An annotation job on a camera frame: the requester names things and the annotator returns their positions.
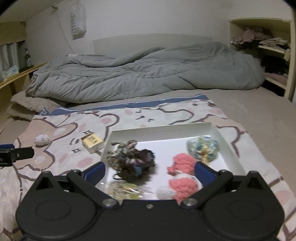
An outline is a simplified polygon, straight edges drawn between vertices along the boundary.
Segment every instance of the cartoon print blanket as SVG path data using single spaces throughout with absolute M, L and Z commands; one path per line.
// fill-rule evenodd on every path
M 246 130 L 228 119 L 211 100 L 188 100 L 155 107 L 122 108 L 68 113 L 58 116 L 36 115 L 27 130 L 15 141 L 15 147 L 33 146 L 32 159 L 15 162 L 0 170 L 0 240 L 19 240 L 21 233 L 15 221 L 18 204 L 39 174 L 48 170 L 63 175 L 72 169 L 84 170 L 100 161 L 82 146 L 81 137 L 95 132 L 106 140 L 112 130 L 147 126 L 212 122 L 230 143 L 246 172 L 257 170 L 269 183 L 285 211 L 285 223 L 279 240 L 295 240 L 296 199 L 277 169 L 261 154 Z M 37 148 L 34 138 L 50 136 L 50 145 Z

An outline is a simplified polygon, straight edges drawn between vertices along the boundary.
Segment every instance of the ceiling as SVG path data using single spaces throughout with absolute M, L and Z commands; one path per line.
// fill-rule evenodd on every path
M 61 1 L 62 0 L 18 0 L 0 16 L 0 22 L 26 22 L 37 13 Z

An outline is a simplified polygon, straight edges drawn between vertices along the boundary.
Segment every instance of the cord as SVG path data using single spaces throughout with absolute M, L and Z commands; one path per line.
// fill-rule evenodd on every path
M 58 19 L 58 22 L 59 22 L 59 26 L 60 26 L 60 28 L 61 28 L 61 31 L 62 31 L 62 33 L 63 33 L 63 36 L 64 36 L 64 38 L 65 38 L 65 40 L 66 40 L 66 42 L 67 42 L 69 48 L 71 49 L 71 51 L 72 51 L 73 54 L 76 54 L 76 53 L 73 51 L 73 49 L 72 49 L 70 43 L 68 42 L 68 40 L 67 40 L 67 38 L 66 38 L 65 32 L 64 32 L 64 30 L 63 30 L 63 28 L 62 28 L 61 21 L 60 21 L 60 19 L 59 19 L 59 13 L 57 12 L 57 10 L 54 10 L 54 11 L 55 11 L 56 14 L 57 14 L 57 19 Z

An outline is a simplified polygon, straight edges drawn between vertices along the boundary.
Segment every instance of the beige bed sheet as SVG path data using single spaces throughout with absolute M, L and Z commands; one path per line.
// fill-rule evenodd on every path
M 275 165 L 296 194 L 296 107 L 287 99 L 262 87 L 250 91 L 178 90 L 124 101 L 85 104 L 73 107 L 73 109 L 127 101 L 185 97 L 199 93 L 204 93 L 230 119 L 245 127 L 266 159 Z M 28 124 L 29 122 L 26 121 L 12 121 L 0 134 L 0 144 L 13 143 Z

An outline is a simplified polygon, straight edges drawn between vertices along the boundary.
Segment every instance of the pink yarn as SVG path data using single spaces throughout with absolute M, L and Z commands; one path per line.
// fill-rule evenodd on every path
M 173 157 L 174 163 L 171 167 L 167 167 L 168 173 L 172 176 L 177 174 L 177 171 L 189 175 L 194 174 L 194 165 L 196 159 L 186 153 L 180 153 Z
M 192 178 L 171 179 L 169 180 L 169 186 L 177 192 L 177 194 L 173 196 L 173 199 L 175 199 L 179 205 L 184 199 L 198 191 L 198 184 Z

